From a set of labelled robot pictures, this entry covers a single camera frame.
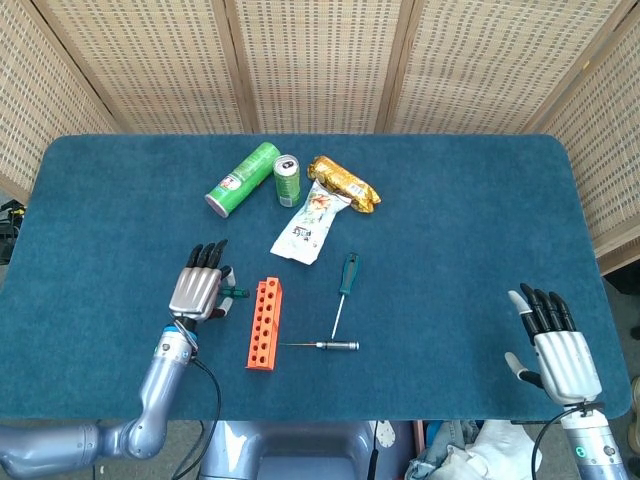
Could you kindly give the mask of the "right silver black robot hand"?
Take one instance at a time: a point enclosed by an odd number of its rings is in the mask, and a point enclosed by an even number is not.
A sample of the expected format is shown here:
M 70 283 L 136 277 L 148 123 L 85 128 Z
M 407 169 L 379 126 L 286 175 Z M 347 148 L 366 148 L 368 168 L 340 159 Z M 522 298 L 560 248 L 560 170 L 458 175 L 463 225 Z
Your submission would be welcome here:
M 534 349 L 538 371 L 525 367 L 512 352 L 504 355 L 522 382 L 546 392 L 561 406 L 593 402 L 602 392 L 599 375 L 584 335 L 577 330 L 568 304 L 555 292 L 522 283 L 508 297 L 518 311 Z

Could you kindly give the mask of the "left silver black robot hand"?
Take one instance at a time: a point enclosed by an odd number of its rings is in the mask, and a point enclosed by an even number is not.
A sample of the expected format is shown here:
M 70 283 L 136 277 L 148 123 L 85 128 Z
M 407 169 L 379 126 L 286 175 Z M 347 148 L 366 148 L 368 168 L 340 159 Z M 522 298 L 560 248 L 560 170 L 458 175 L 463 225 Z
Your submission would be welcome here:
M 228 240 L 223 239 L 193 248 L 169 302 L 174 318 L 203 322 L 229 313 L 234 299 L 222 289 L 236 286 L 235 272 L 231 266 L 219 266 L 227 243 Z

